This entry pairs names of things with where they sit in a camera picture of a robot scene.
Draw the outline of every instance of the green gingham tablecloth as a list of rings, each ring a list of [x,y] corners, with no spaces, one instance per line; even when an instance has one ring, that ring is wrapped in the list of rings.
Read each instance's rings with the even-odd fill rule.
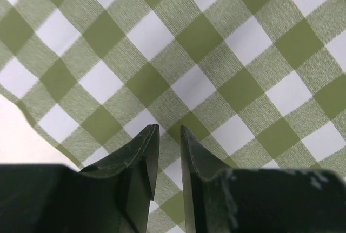
[[[233,167],[346,176],[346,0],[0,0],[0,69],[80,167],[160,124],[151,233],[185,231],[181,124]]]

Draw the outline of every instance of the checkered fabric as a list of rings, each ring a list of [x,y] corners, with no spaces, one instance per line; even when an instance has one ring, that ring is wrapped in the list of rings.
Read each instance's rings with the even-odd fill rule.
[[[151,233],[185,231],[181,124],[233,167],[346,176],[346,0],[0,0],[0,69],[80,167],[160,125]]]

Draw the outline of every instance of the black metal piece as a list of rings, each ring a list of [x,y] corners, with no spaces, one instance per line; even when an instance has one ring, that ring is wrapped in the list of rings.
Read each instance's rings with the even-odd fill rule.
[[[146,232],[158,152],[158,125],[148,125],[80,172],[0,165],[0,232]]]
[[[326,170],[232,169],[181,127],[187,233],[346,232],[346,186]]]

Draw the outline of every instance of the tablecloth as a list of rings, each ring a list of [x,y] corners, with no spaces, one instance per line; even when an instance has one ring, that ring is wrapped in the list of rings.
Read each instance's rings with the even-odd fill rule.
[[[79,167],[160,125],[151,233],[185,231],[181,124],[233,167],[346,176],[346,0],[0,0],[0,69]]]

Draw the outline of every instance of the dark green metal object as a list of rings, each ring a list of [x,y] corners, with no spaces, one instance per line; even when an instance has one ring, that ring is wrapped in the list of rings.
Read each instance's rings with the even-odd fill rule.
[[[0,165],[0,232],[146,232],[158,151],[158,125],[148,125],[80,172]]]
[[[181,127],[187,233],[346,232],[346,187],[326,170],[232,169]]]

